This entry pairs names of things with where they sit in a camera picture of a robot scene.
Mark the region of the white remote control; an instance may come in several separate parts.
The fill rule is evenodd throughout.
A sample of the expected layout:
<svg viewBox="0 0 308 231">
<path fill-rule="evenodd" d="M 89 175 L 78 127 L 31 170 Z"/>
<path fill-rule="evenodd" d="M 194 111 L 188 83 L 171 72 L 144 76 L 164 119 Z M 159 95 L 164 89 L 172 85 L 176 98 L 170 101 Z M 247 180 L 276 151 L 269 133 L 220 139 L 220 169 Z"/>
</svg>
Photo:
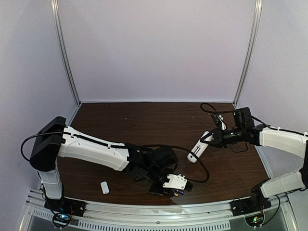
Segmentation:
<svg viewBox="0 0 308 231">
<path fill-rule="evenodd" d="M 194 155 L 199 158 L 207 147 L 208 145 L 205 143 L 201 143 L 199 139 L 196 145 L 192 148 L 191 152 L 194 153 Z"/>
</svg>

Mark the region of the white battery cover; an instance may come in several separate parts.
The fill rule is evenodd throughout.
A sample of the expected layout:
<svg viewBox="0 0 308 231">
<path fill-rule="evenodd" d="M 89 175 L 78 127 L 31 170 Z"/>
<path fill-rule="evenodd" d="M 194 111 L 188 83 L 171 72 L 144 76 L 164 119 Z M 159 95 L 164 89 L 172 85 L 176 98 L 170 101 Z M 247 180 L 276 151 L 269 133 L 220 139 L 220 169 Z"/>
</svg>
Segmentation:
<svg viewBox="0 0 308 231">
<path fill-rule="evenodd" d="M 101 190 L 102 190 L 103 194 L 109 194 L 110 193 L 108 183 L 106 181 L 101 182 L 100 186 L 101 186 Z"/>
</svg>

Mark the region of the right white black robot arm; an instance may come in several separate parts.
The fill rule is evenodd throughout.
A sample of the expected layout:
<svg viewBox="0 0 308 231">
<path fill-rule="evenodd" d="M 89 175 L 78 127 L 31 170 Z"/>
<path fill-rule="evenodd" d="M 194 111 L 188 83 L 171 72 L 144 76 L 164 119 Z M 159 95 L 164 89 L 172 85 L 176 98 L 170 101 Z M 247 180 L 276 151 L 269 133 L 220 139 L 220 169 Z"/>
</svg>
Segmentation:
<svg viewBox="0 0 308 231">
<path fill-rule="evenodd" d="M 235 127 L 223 129 L 219 118 L 221 113 L 212 112 L 212 118 L 217 127 L 205 132 L 200 138 L 197 143 L 200 146 L 200 152 L 196 154 L 197 156 L 200 156 L 208 146 L 226 148 L 229 144 L 245 142 L 287 152 L 304 160 L 300 169 L 256 185 L 251 190 L 251 207 L 264 207 L 268 198 L 272 196 L 307 188 L 308 135 L 306 133 L 270 126 L 252 116 L 249 107 L 230 111 L 233 114 Z"/>
</svg>

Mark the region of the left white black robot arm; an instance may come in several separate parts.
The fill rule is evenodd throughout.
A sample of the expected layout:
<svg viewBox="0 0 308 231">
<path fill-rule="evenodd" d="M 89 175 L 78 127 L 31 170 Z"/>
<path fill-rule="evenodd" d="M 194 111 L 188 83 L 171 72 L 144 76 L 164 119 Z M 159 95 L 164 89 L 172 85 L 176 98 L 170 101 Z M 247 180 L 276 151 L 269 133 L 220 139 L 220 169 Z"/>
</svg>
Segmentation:
<svg viewBox="0 0 308 231">
<path fill-rule="evenodd" d="M 171 169 L 178 162 L 172 148 L 152 150 L 101 140 L 75 130 L 65 121 L 64 117 L 56 117 L 34 137 L 29 162 L 38 171 L 47 198 L 61 200 L 63 197 L 57 157 L 80 159 L 115 171 L 134 173 L 139 179 L 148 180 L 150 192 L 156 194 L 173 195 L 185 187 L 183 178 Z"/>
</svg>

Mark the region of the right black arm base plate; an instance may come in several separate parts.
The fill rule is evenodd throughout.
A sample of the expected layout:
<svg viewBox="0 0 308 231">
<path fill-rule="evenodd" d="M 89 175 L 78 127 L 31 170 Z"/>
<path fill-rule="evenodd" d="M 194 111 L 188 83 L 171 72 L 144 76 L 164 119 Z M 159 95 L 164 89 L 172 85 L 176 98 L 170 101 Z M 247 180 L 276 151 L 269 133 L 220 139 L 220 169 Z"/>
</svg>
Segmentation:
<svg viewBox="0 0 308 231">
<path fill-rule="evenodd" d="M 271 202 L 269 199 L 256 199 L 256 198 L 235 198 L 230 202 L 231 211 L 233 216 L 246 215 L 255 212 L 261 212 L 266 208 L 271 207 Z"/>
</svg>

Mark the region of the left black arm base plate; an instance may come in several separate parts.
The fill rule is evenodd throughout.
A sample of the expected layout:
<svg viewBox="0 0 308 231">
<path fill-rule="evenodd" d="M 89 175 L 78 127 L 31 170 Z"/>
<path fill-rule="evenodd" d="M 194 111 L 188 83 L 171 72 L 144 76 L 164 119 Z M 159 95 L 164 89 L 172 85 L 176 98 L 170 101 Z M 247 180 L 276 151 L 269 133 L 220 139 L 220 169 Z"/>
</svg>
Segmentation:
<svg viewBox="0 0 308 231">
<path fill-rule="evenodd" d="M 60 200 L 46 198 L 44 207 L 52 212 L 83 217 L 86 203 L 84 201 L 68 199 L 65 197 Z"/>
</svg>

